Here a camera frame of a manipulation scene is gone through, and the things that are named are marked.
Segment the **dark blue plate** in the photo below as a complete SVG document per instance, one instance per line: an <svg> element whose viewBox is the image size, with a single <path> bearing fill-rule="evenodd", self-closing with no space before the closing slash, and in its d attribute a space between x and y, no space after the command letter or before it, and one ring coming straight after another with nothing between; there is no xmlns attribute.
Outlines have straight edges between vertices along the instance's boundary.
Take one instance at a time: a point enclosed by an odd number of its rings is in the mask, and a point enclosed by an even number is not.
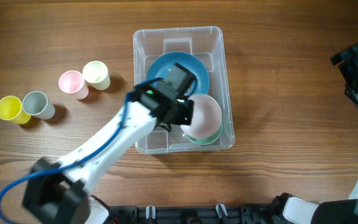
<svg viewBox="0 0 358 224"><path fill-rule="evenodd" d="M176 63L188 69L197 78L197 85L192 83L192 86L185 93L186 96L209 92L210 79L205 65L195 56L185 52L170 52L159 57L151 64L146 80L165 78Z"/></svg>

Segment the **pink plastic bowl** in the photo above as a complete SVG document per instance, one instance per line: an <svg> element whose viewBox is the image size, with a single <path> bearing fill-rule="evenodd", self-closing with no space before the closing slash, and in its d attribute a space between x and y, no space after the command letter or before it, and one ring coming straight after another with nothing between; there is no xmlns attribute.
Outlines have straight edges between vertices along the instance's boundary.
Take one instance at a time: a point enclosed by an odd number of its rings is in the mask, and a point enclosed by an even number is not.
<svg viewBox="0 0 358 224"><path fill-rule="evenodd" d="M191 124L180 125L181 129L195 139L211 137L222 123L222 112L218 102L206 94L195 94L189 99L194 101Z"/></svg>

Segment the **mint green bowl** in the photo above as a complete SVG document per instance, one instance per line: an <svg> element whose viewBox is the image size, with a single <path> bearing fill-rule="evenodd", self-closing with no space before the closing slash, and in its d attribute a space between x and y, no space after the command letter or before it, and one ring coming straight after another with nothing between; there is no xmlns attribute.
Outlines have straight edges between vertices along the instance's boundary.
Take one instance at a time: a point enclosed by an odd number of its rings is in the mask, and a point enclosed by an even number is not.
<svg viewBox="0 0 358 224"><path fill-rule="evenodd" d="M208 144L212 144L220 137L222 129L223 129L223 126L220 125L219 129L213 135L211 135L210 137L207 137L205 139L197 139L197 138L191 137L187 134L185 134L185 136L189 141L191 141L193 143L200 144L200 145L208 145Z"/></svg>

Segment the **cream plastic cup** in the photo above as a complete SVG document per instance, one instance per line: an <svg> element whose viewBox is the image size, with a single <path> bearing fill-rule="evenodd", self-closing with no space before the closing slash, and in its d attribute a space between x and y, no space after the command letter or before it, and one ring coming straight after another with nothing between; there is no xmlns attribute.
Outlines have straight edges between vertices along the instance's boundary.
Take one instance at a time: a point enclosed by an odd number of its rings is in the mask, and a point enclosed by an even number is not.
<svg viewBox="0 0 358 224"><path fill-rule="evenodd" d="M110 86L107 66L100 61L92 61L83 67L83 78L97 90L106 90Z"/></svg>

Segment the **grey plastic cup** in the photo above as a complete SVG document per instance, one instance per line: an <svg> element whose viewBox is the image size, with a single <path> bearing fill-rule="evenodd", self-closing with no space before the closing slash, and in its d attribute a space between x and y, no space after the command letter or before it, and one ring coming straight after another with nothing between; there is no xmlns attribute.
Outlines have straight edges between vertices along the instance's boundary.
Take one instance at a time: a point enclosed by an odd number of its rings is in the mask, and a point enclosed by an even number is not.
<svg viewBox="0 0 358 224"><path fill-rule="evenodd" d="M55 114L54 105L41 91L28 93L22 101L22 107L27 114L39 119L50 119Z"/></svg>

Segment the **yellow plastic cup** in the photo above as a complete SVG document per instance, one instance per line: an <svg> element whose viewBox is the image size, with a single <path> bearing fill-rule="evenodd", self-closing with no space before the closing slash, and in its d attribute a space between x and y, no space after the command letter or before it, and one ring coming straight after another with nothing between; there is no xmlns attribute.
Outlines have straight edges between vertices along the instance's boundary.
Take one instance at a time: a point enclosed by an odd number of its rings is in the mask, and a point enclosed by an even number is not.
<svg viewBox="0 0 358 224"><path fill-rule="evenodd" d="M18 97L5 96L0 100L0 119L16 124L26 124L31 119L31 115L24 111Z"/></svg>

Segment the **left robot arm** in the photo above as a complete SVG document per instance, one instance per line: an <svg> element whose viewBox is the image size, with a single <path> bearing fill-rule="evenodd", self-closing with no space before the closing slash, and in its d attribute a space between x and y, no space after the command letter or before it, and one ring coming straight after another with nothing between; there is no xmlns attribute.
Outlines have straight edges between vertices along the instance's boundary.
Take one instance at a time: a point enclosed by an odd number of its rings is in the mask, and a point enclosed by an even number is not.
<svg viewBox="0 0 358 224"><path fill-rule="evenodd" d="M31 168L23 207L42 223L104 223L109 209L92 193L104 173L156 127L190 124L196 76L175 63L164 78L144 81L127 93L110 122L78 149L54 163Z"/></svg>

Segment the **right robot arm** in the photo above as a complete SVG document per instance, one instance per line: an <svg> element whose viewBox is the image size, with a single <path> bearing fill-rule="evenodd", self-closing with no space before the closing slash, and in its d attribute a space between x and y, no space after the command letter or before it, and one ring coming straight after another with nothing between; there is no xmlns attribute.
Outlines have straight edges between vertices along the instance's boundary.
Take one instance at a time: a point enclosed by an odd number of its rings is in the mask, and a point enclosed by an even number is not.
<svg viewBox="0 0 358 224"><path fill-rule="evenodd" d="M345 79L344 94L358 107L358 43L331 57ZM358 223L358 180L347 200L315 204L295 196L277 199L272 216L280 216L289 223Z"/></svg>

